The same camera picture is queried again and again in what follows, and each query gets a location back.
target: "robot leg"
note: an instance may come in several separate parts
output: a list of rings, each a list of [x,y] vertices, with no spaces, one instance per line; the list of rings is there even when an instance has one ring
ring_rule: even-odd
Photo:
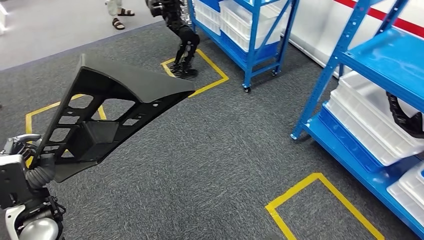
[[[200,43],[199,35],[197,35],[189,26],[183,26],[180,29],[179,37],[186,42],[190,42],[187,56],[181,63],[181,71],[178,72],[178,77],[182,79],[194,78],[198,75],[196,69],[192,69],[192,59],[195,55],[197,46]]]
[[[181,59],[186,52],[187,46],[188,43],[186,41],[181,41],[181,43],[179,44],[179,49],[176,52],[175,61],[173,62],[173,65],[169,68],[171,70],[171,73],[175,74],[176,72],[181,70]]]

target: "white storage box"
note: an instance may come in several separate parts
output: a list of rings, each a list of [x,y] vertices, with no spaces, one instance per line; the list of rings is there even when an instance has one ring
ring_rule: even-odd
[[[424,139],[410,136],[395,123],[386,91],[357,72],[340,78],[331,92],[331,97],[335,96],[360,123],[361,129],[353,127],[349,131],[384,166],[424,151]]]
[[[424,226],[424,208],[416,199],[397,181],[387,188],[387,192],[405,208],[422,226]]]
[[[250,43],[250,38],[245,37],[244,35],[242,35],[238,30],[234,29],[233,27],[231,27],[228,23],[226,23],[225,21],[221,21],[221,30],[233,41],[235,42],[244,52],[249,52],[249,43]],[[256,38],[256,42],[254,44],[254,49],[258,49],[262,42],[265,40],[266,36],[258,36]],[[266,42],[266,44],[273,44],[276,43],[278,41],[280,41],[280,33],[279,32],[274,32],[272,33],[272,35],[269,37],[268,41]]]
[[[349,132],[362,143],[367,150],[384,166],[396,162],[392,154],[384,148],[382,142],[376,142],[375,138],[367,132],[366,126],[342,104],[341,96],[337,91],[331,92],[330,100],[325,107],[333,114]]]
[[[220,13],[199,0],[193,0],[195,18],[217,35],[220,31]]]
[[[418,163],[413,168],[409,169],[399,179],[403,189],[408,190],[409,194],[416,199],[424,210],[424,161]]]
[[[260,8],[256,36],[266,36],[276,21],[280,12],[276,10],[278,9],[278,4],[273,4],[274,5],[272,6],[264,5]],[[252,13],[233,0],[220,1],[219,7],[221,9],[221,20],[236,29],[237,32],[239,32],[245,38],[250,39],[252,29]],[[273,33],[280,34],[283,28],[283,21],[280,20]]]

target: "humanoid robot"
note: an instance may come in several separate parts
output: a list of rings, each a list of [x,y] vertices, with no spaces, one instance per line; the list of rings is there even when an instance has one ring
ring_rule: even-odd
[[[199,35],[181,19],[180,0],[145,0],[153,17],[162,16],[166,26],[180,39],[179,49],[175,61],[170,67],[171,72],[181,79],[190,79],[198,75],[198,71],[192,69],[192,60],[200,43]]]

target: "person's foot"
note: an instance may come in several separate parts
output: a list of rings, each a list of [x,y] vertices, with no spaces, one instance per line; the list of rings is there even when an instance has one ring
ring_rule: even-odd
[[[118,8],[118,12],[118,16],[132,17],[136,15],[133,11],[127,10],[125,8]]]
[[[124,30],[125,29],[125,26],[116,17],[112,20],[112,25],[117,30]]]

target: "yellow tape marking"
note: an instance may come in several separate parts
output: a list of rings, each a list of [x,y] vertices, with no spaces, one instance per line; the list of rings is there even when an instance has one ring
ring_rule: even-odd
[[[71,97],[71,100],[81,98],[82,96],[84,96],[84,94],[76,94],[76,95]],[[37,109],[35,111],[32,111],[30,113],[27,113],[25,115],[25,132],[27,134],[33,133],[33,116],[34,115],[37,115],[37,114],[40,114],[40,113],[47,111],[49,109],[55,108],[55,107],[59,106],[60,104],[61,104],[61,102],[58,101],[58,102],[55,102],[55,103],[50,104],[48,106],[45,106],[45,107],[42,107],[42,108]],[[106,120],[106,114],[105,114],[105,110],[103,109],[103,105],[100,105],[100,107],[98,108],[98,114],[99,114],[101,120]],[[31,156],[26,161],[26,166],[29,167],[31,165],[32,161],[33,161],[33,157]]]
[[[294,185],[293,187],[291,187],[283,195],[277,197],[265,206],[266,210],[268,210],[269,214],[274,219],[275,223],[278,225],[278,227],[288,240],[297,239],[295,235],[293,235],[292,231],[289,229],[287,224],[277,213],[276,209],[278,206],[286,202],[288,199],[293,197],[295,194],[300,192],[302,189],[306,188],[308,185],[310,185],[317,179],[320,180],[330,190],[330,192],[353,214],[353,216],[360,221],[360,223],[375,237],[375,239],[385,239],[381,232],[379,232],[322,173],[314,172],[299,183],[297,183],[296,185]]]
[[[212,82],[211,84],[208,84],[204,87],[201,87],[199,89],[197,89],[193,94],[191,94],[190,96],[188,96],[189,98],[194,97],[198,94],[203,93],[206,90],[209,90],[215,86],[218,86],[224,82],[226,82],[228,79],[230,79],[208,56],[206,56],[206,54],[200,50],[200,49],[196,49],[196,52],[201,56],[201,58],[203,58],[207,64],[209,64],[220,76],[221,79],[215,82]],[[164,61],[161,63],[163,69],[165,69],[165,72],[171,76],[175,78],[175,75],[171,72],[170,68],[168,67],[168,64],[172,63],[175,61],[175,58],[169,59],[167,61]]]

